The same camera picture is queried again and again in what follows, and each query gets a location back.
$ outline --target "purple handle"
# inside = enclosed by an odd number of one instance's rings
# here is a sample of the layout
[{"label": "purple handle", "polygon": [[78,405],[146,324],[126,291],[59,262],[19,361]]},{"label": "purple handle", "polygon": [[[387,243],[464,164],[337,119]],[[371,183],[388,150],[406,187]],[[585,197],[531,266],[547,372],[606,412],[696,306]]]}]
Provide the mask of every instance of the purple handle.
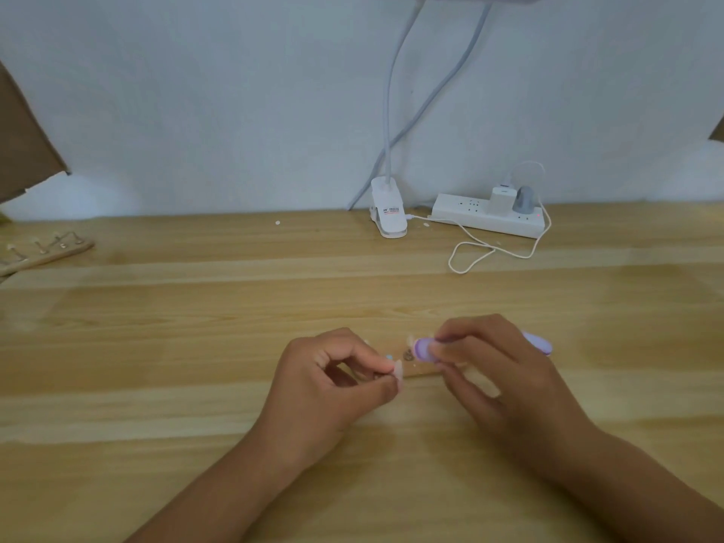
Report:
[{"label": "purple handle", "polygon": [[[537,335],[526,333],[525,331],[523,332],[523,336],[528,339],[528,342],[531,345],[536,347],[546,356],[550,356],[550,354],[553,352],[553,345],[543,339],[543,337],[538,337]],[[432,343],[434,340],[435,339],[432,339],[432,337],[423,337],[422,339],[418,339],[417,341],[415,341],[415,344],[412,347],[412,353],[413,355],[415,355],[415,358],[417,358],[421,362],[437,362],[437,358],[435,356],[432,356],[428,349],[430,343]]]}]

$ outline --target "wooden table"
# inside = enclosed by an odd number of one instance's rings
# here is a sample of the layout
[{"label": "wooden table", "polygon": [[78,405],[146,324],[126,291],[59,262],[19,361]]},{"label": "wooden table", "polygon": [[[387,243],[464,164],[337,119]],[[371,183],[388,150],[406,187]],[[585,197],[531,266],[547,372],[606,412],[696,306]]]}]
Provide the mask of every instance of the wooden table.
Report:
[{"label": "wooden table", "polygon": [[[724,503],[724,205],[550,211],[535,257],[466,276],[446,266],[458,228],[415,220],[386,240],[365,212],[72,225],[95,250],[0,284],[0,539],[122,540],[251,426],[294,336],[349,326],[384,352],[496,311],[553,342],[605,429]],[[0,243],[65,228],[6,225]],[[609,538],[430,376],[355,426],[249,540]]]}]

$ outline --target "hand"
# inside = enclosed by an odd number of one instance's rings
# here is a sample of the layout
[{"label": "hand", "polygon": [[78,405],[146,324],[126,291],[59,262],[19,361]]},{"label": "hand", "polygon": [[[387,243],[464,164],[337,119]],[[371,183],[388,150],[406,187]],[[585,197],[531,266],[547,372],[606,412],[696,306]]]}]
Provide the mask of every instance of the hand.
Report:
[{"label": "hand", "polygon": [[[445,384],[478,426],[545,479],[563,484],[601,440],[553,362],[499,314],[452,319],[431,345]],[[491,397],[453,363],[467,361],[498,388]]]},{"label": "hand", "polygon": [[[347,364],[367,379],[341,370]],[[301,473],[331,451],[357,419],[399,392],[391,360],[347,328],[294,339],[276,366],[274,381],[248,438],[258,449]],[[375,378],[379,374],[388,374]]]}]

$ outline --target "wall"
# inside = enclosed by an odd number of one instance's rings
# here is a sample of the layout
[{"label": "wall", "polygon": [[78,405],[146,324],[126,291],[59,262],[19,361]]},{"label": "wall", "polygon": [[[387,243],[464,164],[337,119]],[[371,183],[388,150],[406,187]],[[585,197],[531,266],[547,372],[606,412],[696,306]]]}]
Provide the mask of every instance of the wall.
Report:
[{"label": "wall", "polygon": [[[341,208],[382,146],[382,78],[412,3],[0,0],[0,58],[73,170],[5,212]],[[429,2],[398,62],[393,129],[480,9]],[[496,6],[395,153],[405,200],[483,194],[524,159],[548,167],[550,202],[724,198],[722,174],[669,170],[724,114],[722,21],[724,0]]]}]

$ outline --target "white power strip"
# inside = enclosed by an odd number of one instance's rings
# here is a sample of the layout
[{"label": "white power strip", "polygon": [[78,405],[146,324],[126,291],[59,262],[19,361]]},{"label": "white power strip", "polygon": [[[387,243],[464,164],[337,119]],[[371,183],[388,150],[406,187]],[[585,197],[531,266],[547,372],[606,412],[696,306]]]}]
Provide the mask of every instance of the white power strip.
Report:
[{"label": "white power strip", "polygon": [[543,209],[535,208],[529,215],[510,210],[501,216],[490,214],[488,204],[489,200],[439,194],[430,219],[527,238],[539,238],[543,234],[546,226]]}]

